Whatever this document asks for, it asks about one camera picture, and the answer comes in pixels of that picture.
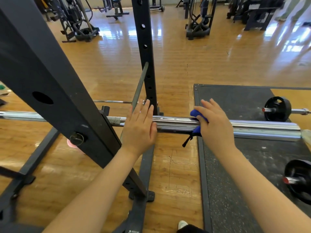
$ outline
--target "rubber mat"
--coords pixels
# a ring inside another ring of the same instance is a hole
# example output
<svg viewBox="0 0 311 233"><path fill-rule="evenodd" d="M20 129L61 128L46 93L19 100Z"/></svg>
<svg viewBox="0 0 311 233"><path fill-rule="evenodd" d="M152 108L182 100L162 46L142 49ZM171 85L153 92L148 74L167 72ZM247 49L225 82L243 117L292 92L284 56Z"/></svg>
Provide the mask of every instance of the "rubber mat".
<svg viewBox="0 0 311 233"><path fill-rule="evenodd" d="M194 84L194 96L196 105L201 99L213 98L229 119L264 121L261 109L274 94L267 87ZM231 177L214 154L203 144L201 138L198 142L200 161L203 160L202 156L205 160L205 170L200 164L201 172L206 171L204 175L207 178L207 190L202 186L205 229L212 229L215 233L262 232ZM282 182L285 165L290 160L311 161L310 151L302 140L284 142L236 138L235 144L259 172L311 217L311 206L293 198ZM203 180L204 175L201 176L202 185L206 183Z"/></svg>

